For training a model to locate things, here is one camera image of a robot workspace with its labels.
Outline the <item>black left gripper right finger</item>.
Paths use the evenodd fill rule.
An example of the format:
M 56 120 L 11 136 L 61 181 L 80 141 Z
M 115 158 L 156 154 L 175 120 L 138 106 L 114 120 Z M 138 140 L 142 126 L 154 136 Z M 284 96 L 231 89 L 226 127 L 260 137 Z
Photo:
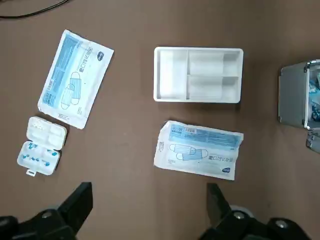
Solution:
M 216 183 L 206 185 L 206 209 L 210 227 L 201 240 L 309 240 L 308 234 L 294 221 L 273 217 L 258 221 L 244 207 L 230 205 Z

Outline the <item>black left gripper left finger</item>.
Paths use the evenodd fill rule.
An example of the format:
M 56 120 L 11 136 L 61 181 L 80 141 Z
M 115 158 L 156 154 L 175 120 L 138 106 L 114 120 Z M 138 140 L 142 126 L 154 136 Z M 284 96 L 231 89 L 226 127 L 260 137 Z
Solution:
M 0 217 L 2 240 L 75 240 L 93 209 L 91 182 L 82 182 L 58 207 L 49 208 L 24 222 L 14 216 Z

